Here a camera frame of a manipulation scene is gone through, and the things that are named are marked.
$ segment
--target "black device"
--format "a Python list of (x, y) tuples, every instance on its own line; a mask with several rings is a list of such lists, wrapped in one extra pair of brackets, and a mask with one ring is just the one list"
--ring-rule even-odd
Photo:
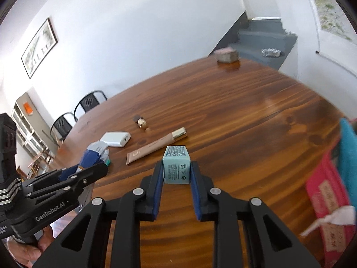
[[(140, 221), (154, 221), (163, 185), (163, 165), (123, 197), (94, 198), (36, 261), (34, 268), (104, 268), (112, 221), (112, 268), (140, 268)], [(238, 220), (245, 228), (252, 268), (318, 268), (317, 260), (261, 199), (235, 199), (214, 187), (191, 162), (191, 190), (198, 220), (215, 222), (214, 268), (243, 267)]]
[(35, 234), (79, 205), (83, 189), (107, 175), (97, 164), (60, 181), (64, 170), (55, 170), (21, 182), (16, 172), (16, 124), (0, 115), (0, 239), (11, 235), (36, 245)]

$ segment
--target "human hand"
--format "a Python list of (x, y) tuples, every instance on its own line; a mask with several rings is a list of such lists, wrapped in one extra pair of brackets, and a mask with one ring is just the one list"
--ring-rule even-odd
[(36, 261), (55, 240), (51, 226), (45, 227), (43, 232), (44, 234), (39, 239), (37, 247), (20, 244), (13, 237), (8, 238), (8, 250), (17, 262), (26, 267), (32, 267), (32, 262)]

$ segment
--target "wood grain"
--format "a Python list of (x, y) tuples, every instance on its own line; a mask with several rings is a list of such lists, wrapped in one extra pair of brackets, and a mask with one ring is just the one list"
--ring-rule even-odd
[[(137, 114), (149, 130), (135, 125)], [(81, 117), (55, 167), (77, 164), (85, 148), (107, 131), (130, 132), (125, 148), (110, 148), (109, 173), (93, 193), (118, 198), (153, 172), (165, 149), (130, 165), (126, 154), (184, 126), (188, 136), (176, 145), (186, 145), (215, 186), (236, 198), (262, 198), (298, 235), (315, 220), (305, 182), (338, 138), (341, 116), (274, 69), (244, 59), (217, 64), (208, 57), (135, 85)], [(59, 221), (58, 229), (63, 226)], [(322, 262), (319, 232), (300, 240)], [(158, 219), (141, 224), (142, 267), (211, 267), (212, 243), (213, 223), (196, 220), (190, 187), (164, 185)]]

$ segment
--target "framed painting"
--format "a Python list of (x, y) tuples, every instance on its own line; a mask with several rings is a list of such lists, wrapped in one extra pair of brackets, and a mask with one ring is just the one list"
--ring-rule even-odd
[(32, 38), (21, 58), (29, 78), (33, 76), (42, 60), (56, 43), (57, 39), (53, 33), (50, 20), (47, 18)]

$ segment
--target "white power bank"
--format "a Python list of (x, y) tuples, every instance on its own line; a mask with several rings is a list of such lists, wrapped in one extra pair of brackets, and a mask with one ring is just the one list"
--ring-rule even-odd
[(100, 140), (107, 143), (109, 147), (124, 147), (130, 137), (128, 132), (107, 132)]

